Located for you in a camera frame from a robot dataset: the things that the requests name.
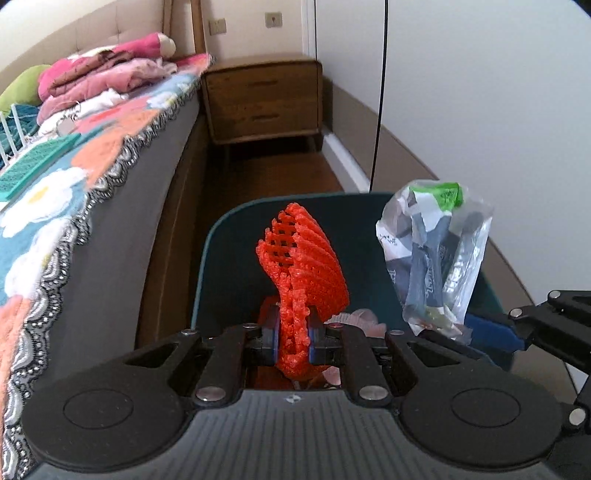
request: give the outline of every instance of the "tufted headboard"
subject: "tufted headboard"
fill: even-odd
[[[0,92],[23,70],[158,31],[204,51],[200,0],[11,0],[0,10]]]

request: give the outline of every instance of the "red mesh netting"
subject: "red mesh netting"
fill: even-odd
[[[308,362],[308,305],[315,305],[325,322],[349,304],[349,292],[330,242],[308,211],[290,203],[277,218],[256,254],[281,299],[277,368],[291,380],[305,381],[326,369]]]

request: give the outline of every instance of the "nightstand drawer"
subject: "nightstand drawer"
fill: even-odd
[[[269,65],[206,77],[207,91],[216,106],[256,103],[285,98],[317,98],[316,63]]]
[[[213,137],[227,141],[241,137],[315,132],[319,129],[317,100],[276,100],[212,108]]]

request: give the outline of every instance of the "green label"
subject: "green label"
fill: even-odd
[[[464,203],[462,187],[459,183],[440,183],[432,187],[410,187],[414,192],[430,193],[437,200],[442,212],[451,212]]]

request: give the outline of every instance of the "wall outlet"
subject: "wall outlet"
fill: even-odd
[[[209,21],[209,34],[220,35],[226,33],[226,19],[219,18],[218,20]]]
[[[277,28],[283,26],[283,17],[281,12],[267,12],[265,13],[265,24],[267,28]]]

